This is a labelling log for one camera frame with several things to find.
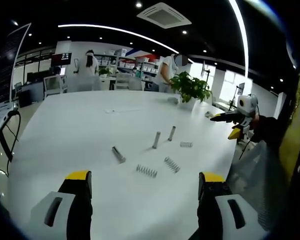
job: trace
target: black hair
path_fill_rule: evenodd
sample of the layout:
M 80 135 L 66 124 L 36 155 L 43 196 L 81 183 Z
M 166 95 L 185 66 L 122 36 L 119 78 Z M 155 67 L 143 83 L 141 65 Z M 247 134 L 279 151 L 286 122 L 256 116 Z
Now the black hair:
M 60 73 L 61 73 L 61 68 L 60 68 L 59 66 L 56 66 L 56 67 L 54 68 L 54 73 L 55 73 L 55 74 L 60 74 Z
M 95 54 L 93 50 L 89 50 L 86 53 L 87 54 Z M 87 58 L 86 58 L 86 65 L 85 66 L 87 68 L 90 68 L 92 66 L 92 63 L 93 63 L 92 56 L 87 56 Z

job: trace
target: green plant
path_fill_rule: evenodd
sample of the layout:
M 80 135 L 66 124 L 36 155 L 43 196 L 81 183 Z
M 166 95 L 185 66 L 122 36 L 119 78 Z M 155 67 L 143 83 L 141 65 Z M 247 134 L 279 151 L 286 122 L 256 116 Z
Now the green plant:
M 109 68 L 107 67 L 101 67 L 100 70 L 99 70 L 99 75 L 102 75 L 102 74 L 110 74 L 111 72 L 109 71 Z
M 189 102 L 191 97 L 200 99 L 200 102 L 202 102 L 211 95 L 206 81 L 191 77 L 186 71 L 177 74 L 170 81 L 172 83 L 171 88 L 180 92 L 183 103 Z

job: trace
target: air conditioner vent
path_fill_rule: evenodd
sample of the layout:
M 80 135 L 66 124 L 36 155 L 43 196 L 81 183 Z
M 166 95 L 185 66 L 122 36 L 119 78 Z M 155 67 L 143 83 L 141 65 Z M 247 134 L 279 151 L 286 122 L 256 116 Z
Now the air conditioner vent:
M 148 7 L 139 13 L 137 17 L 147 20 L 164 29 L 191 24 L 191 21 L 189 21 L 180 12 L 163 2 Z

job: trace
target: white shirt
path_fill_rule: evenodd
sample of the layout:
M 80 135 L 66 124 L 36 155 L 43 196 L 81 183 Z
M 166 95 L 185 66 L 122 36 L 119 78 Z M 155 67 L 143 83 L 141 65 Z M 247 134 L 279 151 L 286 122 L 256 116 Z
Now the white shirt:
M 161 74 L 161 70 L 162 70 L 162 67 L 163 67 L 164 64 L 167 65 L 167 69 L 168 69 L 167 77 L 168 77 L 168 79 L 172 79 L 175 76 L 175 74 L 178 70 L 178 67 L 176 66 L 176 63 L 175 63 L 175 60 L 174 60 L 173 56 L 166 56 L 164 58 L 164 60 L 162 61 L 160 67 L 159 67 L 158 74 L 153 79 L 153 82 L 158 84 L 158 85 L 162 84 L 162 83 L 167 83 L 165 81 L 164 77 Z
M 95 56 L 92 57 L 92 65 L 89 67 L 86 67 L 87 65 L 87 58 L 88 56 L 85 56 L 79 61 L 79 65 L 77 67 L 78 76 L 81 77 L 93 77 L 96 75 L 96 71 L 99 70 L 98 60 Z

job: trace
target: metal spring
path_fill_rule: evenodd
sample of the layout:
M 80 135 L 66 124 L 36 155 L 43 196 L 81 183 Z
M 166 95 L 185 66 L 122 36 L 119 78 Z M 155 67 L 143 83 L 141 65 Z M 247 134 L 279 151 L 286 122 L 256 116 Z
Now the metal spring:
M 143 173 L 148 175 L 149 177 L 155 178 L 157 176 L 157 171 L 156 170 L 152 170 L 146 166 L 141 166 L 140 164 L 138 164 L 136 166 L 136 171 L 139 173 Z
M 180 147 L 183 147 L 183 148 L 192 148 L 192 146 L 193 146 L 192 142 L 186 142 L 186 141 L 180 142 Z
M 174 171 L 175 174 L 179 172 L 180 167 L 170 157 L 167 156 L 164 159 L 164 162 L 169 166 L 169 168 L 171 168 L 172 171 Z

